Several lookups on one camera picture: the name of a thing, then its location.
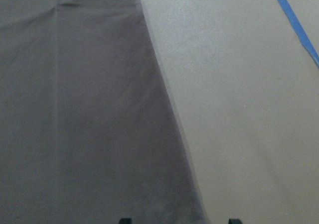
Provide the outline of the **right gripper black left finger tip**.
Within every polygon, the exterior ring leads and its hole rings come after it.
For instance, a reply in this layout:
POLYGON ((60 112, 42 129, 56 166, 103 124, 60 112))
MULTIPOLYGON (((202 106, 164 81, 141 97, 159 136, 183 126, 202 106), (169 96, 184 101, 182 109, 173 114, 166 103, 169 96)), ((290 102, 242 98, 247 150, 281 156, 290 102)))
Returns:
POLYGON ((121 218, 119 220, 119 224, 132 224, 132 219, 131 218, 121 218))

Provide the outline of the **right gripper black right finger tip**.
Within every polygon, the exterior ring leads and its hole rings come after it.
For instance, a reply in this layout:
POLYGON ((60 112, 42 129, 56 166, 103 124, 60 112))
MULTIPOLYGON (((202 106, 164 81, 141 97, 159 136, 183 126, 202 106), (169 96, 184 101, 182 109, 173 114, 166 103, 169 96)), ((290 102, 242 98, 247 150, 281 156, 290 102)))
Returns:
POLYGON ((241 224, 240 219, 229 219, 228 224, 241 224))

